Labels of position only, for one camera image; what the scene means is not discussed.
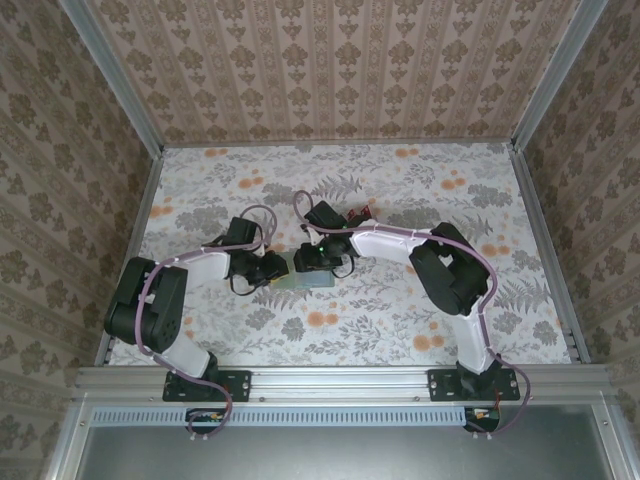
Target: gray leaf pattern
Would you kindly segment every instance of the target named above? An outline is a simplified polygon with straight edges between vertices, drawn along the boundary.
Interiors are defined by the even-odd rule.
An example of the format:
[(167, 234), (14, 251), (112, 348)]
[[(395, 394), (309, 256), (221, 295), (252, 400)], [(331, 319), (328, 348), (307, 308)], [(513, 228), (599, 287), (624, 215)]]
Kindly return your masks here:
[[(569, 361), (503, 144), (167, 149), (141, 253), (161, 260), (193, 250), (255, 203), (278, 215), (271, 248), (294, 250), (308, 241), (291, 206), (301, 188), (341, 214), (368, 205), (386, 224), (452, 223), (499, 272), (487, 319), (505, 358)], [(307, 210), (306, 200), (300, 208)], [(267, 220), (259, 211), (249, 218)], [(32, 272), (17, 260), (5, 263), (0, 274), (29, 281)], [(357, 259), (354, 273), (332, 288), (276, 282), (238, 297), (227, 282), (205, 284), (185, 297), (181, 334), (229, 366), (453, 364), (457, 355), (449, 317), (429, 301), (413, 268), (375, 258)], [(10, 343), (0, 351), (9, 355)], [(41, 375), (59, 368), (50, 355), (32, 357), (28, 364)], [(135, 347), (116, 343), (113, 364), (145, 361)]]

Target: black mounting plate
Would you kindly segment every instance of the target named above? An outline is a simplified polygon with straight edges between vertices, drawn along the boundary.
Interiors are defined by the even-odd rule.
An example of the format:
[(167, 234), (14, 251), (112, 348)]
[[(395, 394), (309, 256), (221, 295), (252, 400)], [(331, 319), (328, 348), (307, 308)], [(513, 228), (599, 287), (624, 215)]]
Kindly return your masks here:
[(460, 383), (460, 374), (455, 368), (444, 368), (427, 371), (429, 395), (432, 402), (458, 402), (466, 400), (488, 401), (496, 400), (497, 389), (500, 400), (520, 400), (520, 388), (517, 384), (516, 374), (510, 368), (501, 368), (495, 373), (495, 379), (491, 388), (480, 392), (471, 398), (465, 395)]
[[(249, 401), (251, 393), (250, 370), (220, 370), (216, 383), (223, 387), (234, 402)], [(197, 385), (174, 373), (167, 373), (162, 392), (165, 402), (224, 402), (224, 395), (206, 385)]]

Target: purple cable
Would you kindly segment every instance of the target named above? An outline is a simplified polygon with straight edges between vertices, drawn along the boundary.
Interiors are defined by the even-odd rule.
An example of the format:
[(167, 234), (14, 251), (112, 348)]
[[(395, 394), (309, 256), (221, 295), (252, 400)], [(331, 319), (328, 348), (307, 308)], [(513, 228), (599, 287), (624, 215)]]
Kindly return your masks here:
[[(330, 229), (330, 228), (316, 227), (315, 225), (313, 225), (309, 221), (307, 221), (307, 219), (304, 218), (304, 216), (300, 213), (300, 210), (298, 209), (298, 198), (300, 197), (300, 195), (306, 196), (307, 199), (309, 200), (310, 204), (311, 204), (310, 208), (313, 208), (313, 198), (311, 197), (311, 194), (309, 192), (305, 191), (305, 190), (298, 190), (296, 193), (293, 194), (293, 210), (296, 213), (296, 216), (298, 217), (300, 222), (302, 222), (308, 228), (312, 228), (313, 230), (316, 230), (317, 232), (329, 233), (330, 234), (330, 233), (379, 231), (379, 232), (395, 233), (395, 234), (398, 234), (398, 235), (406, 235), (407, 234), (406, 229), (389, 227), (389, 226), (385, 226), (385, 225), (377, 225), (377, 226), (370, 226), (370, 227), (367, 226), (367, 227), (341, 228), (341, 229)], [(484, 318), (484, 308), (491, 301), (491, 299), (495, 295), (496, 291), (498, 290), (498, 276), (496, 274), (496, 271), (493, 269), (491, 264), (482, 255), (480, 255), (478, 252), (476, 252), (473, 248), (467, 247), (466, 245), (463, 245), (462, 243), (456, 242), (455, 240), (450, 240), (448, 238), (438, 237), (436, 235), (430, 235), (430, 234), (424, 233), (424, 232), (418, 232), (418, 231), (415, 231), (415, 230), (412, 232), (412, 235), (413, 235), (413, 237), (424, 238), (426, 240), (433, 240), (433, 241), (436, 241), (438, 243), (444, 243), (446, 245), (450, 245), (450, 246), (455, 247), (455, 248), (457, 248), (459, 250), (462, 250), (463, 252), (468, 253), (473, 258), (478, 260), (478, 262), (480, 262), (482, 264), (482, 266), (484, 268), (486, 268), (487, 271), (489, 272), (489, 276), (491, 277), (491, 289), (489, 290), (489, 292), (485, 295), (485, 297), (482, 299), (482, 301), (478, 305), (478, 318), (480, 319), (480, 328), (482, 330), (482, 337), (483, 337), (483, 340), (484, 340), (484, 344), (485, 344), (485, 347), (487, 349), (487, 352), (489, 352), (489, 355), (491, 355), (491, 357), (494, 360), (496, 360), (497, 362), (501, 363), (505, 367), (511, 368), (515, 372), (520, 374), (520, 376), (524, 379), (524, 382), (525, 382), (526, 387), (527, 387), (526, 388), (526, 392), (524, 394), (524, 398), (522, 400), (522, 404), (520, 405), (520, 408), (518, 408), (518, 411), (516, 412), (515, 416), (504, 427), (501, 427), (501, 428), (497, 429), (496, 431), (491, 432), (491, 434), (495, 435), (497, 433), (505, 432), (505, 431), (507, 431), (507, 430), (509, 430), (510, 428), (513, 427), (513, 425), (516, 423), (516, 421), (520, 418), (520, 416), (522, 415), (522, 413), (526, 409), (527, 404), (529, 403), (529, 399), (531, 397), (531, 381), (529, 380), (529, 377), (527, 376), (527, 374), (521, 368), (519, 368), (519, 367), (517, 367), (515, 365), (512, 365), (511, 363), (507, 362), (506, 360), (503, 360), (491, 348), (491, 339), (489, 338), (489, 331), (487, 329), (487, 324), (486, 324), (486, 321), (485, 321), (485, 318)]]
[[(213, 383), (213, 382), (208, 382), (206, 380), (202, 380), (199, 378), (195, 378), (192, 377), (191, 375), (182, 372), (180, 370), (177, 370), (175, 367), (173, 367), (172, 365), (168, 364), (167, 362), (165, 362), (162, 357), (160, 357), (159, 355), (157, 355), (155, 352), (152, 352), (151, 350), (147, 349), (147, 347), (144, 346), (144, 343), (142, 342), (142, 314), (144, 312), (144, 305), (145, 305), (145, 299), (147, 298), (147, 296), (149, 295), (149, 290), (151, 289), (151, 284), (153, 283), (153, 280), (156, 278), (156, 276), (158, 275), (158, 273), (167, 265), (171, 265), (173, 263), (176, 262), (183, 262), (186, 260), (192, 260), (194, 258), (198, 258), (201, 256), (204, 256), (206, 254), (209, 253), (214, 253), (214, 252), (225, 252), (228, 250), (251, 250), (253, 248), (257, 248), (265, 243), (269, 243), (271, 241), (271, 237), (273, 237), (273, 234), (275, 233), (275, 229), (278, 226), (278, 220), (276, 218), (276, 214), (275, 212), (264, 205), (252, 205), (248, 208), (246, 208), (241, 214), (240, 217), (242, 217), (246, 212), (248, 212), (249, 210), (252, 210), (254, 208), (262, 208), (264, 210), (266, 210), (267, 212), (269, 212), (271, 214), (272, 220), (273, 220), (273, 228), (271, 229), (266, 229), (265, 228), (265, 237), (264, 239), (258, 240), (256, 242), (250, 243), (250, 244), (246, 244), (246, 245), (229, 245), (229, 246), (220, 246), (220, 247), (201, 247), (198, 250), (193, 250), (191, 252), (186, 252), (186, 253), (182, 253), (180, 255), (178, 255), (177, 257), (172, 257), (172, 258), (167, 258), (163, 261), (161, 261), (160, 263), (158, 263), (153, 270), (151, 270), (151, 272), (149, 273), (149, 276), (147, 277), (147, 279), (144, 282), (144, 285), (142, 286), (142, 291), (140, 292), (140, 296), (139, 296), (139, 300), (138, 300), (138, 307), (136, 308), (136, 317), (135, 317), (135, 321), (134, 321), (134, 336), (136, 339), (136, 345), (138, 346), (138, 350), (140, 350), (140, 352), (143, 355), (146, 355), (147, 357), (152, 357), (153, 360), (171, 370), (174, 374), (184, 378), (185, 380), (192, 382), (192, 383), (196, 383), (198, 385), (205, 385), (208, 387), (211, 387), (215, 390), (218, 390), (219, 392), (221, 392), (224, 396), (225, 396), (225, 400), (227, 402), (227, 408), (226, 408), (226, 413), (224, 418), (222, 419), (222, 421), (220, 422), (220, 424), (218, 425), (218, 427), (212, 432), (211, 436), (217, 435), (222, 428), (226, 425), (226, 423), (229, 421), (229, 418), (231, 417), (231, 412), (233, 411), (233, 401), (231, 399), (231, 395), (229, 395), (229, 392), (227, 392), (224, 388), (222, 388), (220, 385)], [(195, 435), (195, 432), (193, 431), (192, 428), (192, 424), (193, 424), (193, 419), (196, 418), (197, 416), (201, 416), (201, 415), (193, 415), (192, 417), (190, 417), (189, 419), (189, 423), (187, 425), (187, 429), (189, 430), (189, 432), (193, 435)]]

